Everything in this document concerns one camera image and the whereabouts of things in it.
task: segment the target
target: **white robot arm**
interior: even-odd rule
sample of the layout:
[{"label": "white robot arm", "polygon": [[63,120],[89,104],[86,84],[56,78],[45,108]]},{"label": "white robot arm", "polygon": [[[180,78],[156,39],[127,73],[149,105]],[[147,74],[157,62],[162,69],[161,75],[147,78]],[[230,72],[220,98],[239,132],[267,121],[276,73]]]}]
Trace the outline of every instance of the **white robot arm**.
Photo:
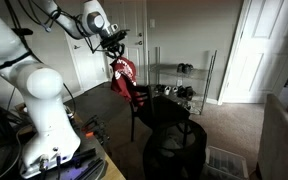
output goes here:
[{"label": "white robot arm", "polygon": [[[103,49],[116,50],[118,41],[126,35],[125,32],[115,33],[117,26],[108,22],[96,0],[85,2],[83,15],[79,17],[80,23],[61,14],[53,0],[39,0],[38,4],[75,39],[99,34]],[[43,169],[55,167],[58,152],[61,154],[61,163],[69,161],[79,147],[80,139],[63,108],[60,94],[63,79],[51,67],[40,63],[1,19],[0,76],[20,91],[37,130],[23,148],[22,177],[30,178]]]}]

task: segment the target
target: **wall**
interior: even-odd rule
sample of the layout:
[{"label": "wall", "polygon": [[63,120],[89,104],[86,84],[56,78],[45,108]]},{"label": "wall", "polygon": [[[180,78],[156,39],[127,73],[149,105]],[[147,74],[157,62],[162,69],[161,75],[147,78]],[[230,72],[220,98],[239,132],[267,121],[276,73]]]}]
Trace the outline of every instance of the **wall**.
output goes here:
[{"label": "wall", "polygon": [[[161,48],[161,63],[191,63],[208,68],[218,50],[208,98],[218,99],[229,51],[243,0],[147,0],[150,60],[156,60],[155,47]],[[175,85],[176,78],[161,76],[161,83]],[[203,82],[184,80],[202,91]]]},{"label": "wall", "polygon": [[[45,64],[50,65],[62,75],[64,83],[66,83],[72,93],[79,92],[81,88],[62,28],[54,23],[52,32],[46,33],[41,26],[36,25],[24,14],[17,1],[11,1],[11,3],[14,5],[15,12],[19,17],[22,27],[34,31],[32,36],[27,36],[26,38],[33,52]],[[42,21],[46,20],[45,16],[42,16],[38,10],[37,14],[41,17]],[[9,24],[10,27],[13,27],[12,20],[3,0],[0,0],[0,17]],[[0,77],[0,106],[4,108],[7,107],[12,90],[13,86]],[[64,88],[62,94],[63,97],[69,96]],[[23,98],[16,90],[10,107],[13,108],[14,105],[21,102],[23,102]]]}]

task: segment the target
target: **black chair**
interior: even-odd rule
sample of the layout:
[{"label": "black chair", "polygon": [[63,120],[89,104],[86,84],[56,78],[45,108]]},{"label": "black chair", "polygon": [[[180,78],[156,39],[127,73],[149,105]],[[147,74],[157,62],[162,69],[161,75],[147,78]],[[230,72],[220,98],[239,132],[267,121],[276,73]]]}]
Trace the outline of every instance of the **black chair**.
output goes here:
[{"label": "black chair", "polygon": [[133,86],[128,84],[132,101],[130,102],[132,114],[131,141],[134,141],[135,118],[139,118],[153,131],[165,122],[187,120],[190,113],[176,102],[164,97],[152,97],[150,86]]}]

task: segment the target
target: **metal shelving unit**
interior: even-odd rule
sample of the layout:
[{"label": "metal shelving unit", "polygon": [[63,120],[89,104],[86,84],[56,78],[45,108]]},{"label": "metal shelving unit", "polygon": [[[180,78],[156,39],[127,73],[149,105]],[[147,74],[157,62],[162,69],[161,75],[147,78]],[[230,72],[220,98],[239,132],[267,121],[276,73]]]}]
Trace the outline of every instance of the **metal shelving unit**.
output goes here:
[{"label": "metal shelving unit", "polygon": [[160,59],[158,58],[156,64],[152,64],[149,66],[149,74],[155,73],[155,83],[152,83],[150,81],[151,77],[149,77],[149,84],[155,85],[160,84],[160,75],[168,75],[168,76],[174,76],[174,77],[181,77],[182,79],[193,79],[197,81],[203,81],[205,82],[205,89],[203,94],[194,94],[194,97],[192,100],[188,101],[184,98],[179,98],[174,94],[170,95],[164,95],[163,93],[158,93],[156,95],[163,95],[168,97],[169,99],[176,101],[178,104],[185,104],[190,106],[190,112],[193,114],[202,114],[204,104],[207,99],[207,94],[211,82],[213,67],[216,59],[217,50],[211,57],[211,63],[208,69],[192,69],[192,71],[189,74],[184,73],[178,73],[177,72],[177,66],[178,64],[161,64]]}]

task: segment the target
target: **white door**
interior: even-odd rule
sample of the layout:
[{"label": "white door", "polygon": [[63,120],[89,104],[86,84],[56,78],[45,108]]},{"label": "white door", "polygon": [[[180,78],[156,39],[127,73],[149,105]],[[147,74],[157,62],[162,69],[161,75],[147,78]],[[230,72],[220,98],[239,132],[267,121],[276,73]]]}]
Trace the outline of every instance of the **white door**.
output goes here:
[{"label": "white door", "polygon": [[145,84],[146,68],[144,59],[144,26],[142,0],[104,0],[104,11],[112,24],[119,29],[129,29],[127,37],[121,42],[125,44],[124,57],[132,61],[136,68],[136,81]]},{"label": "white door", "polygon": [[[107,82],[106,61],[103,52],[93,54],[84,39],[75,40],[67,33],[65,34],[82,90],[87,91]],[[93,46],[97,46],[100,38],[92,36],[91,41]]]},{"label": "white door", "polygon": [[288,0],[253,0],[223,102],[263,103],[288,77]]}]

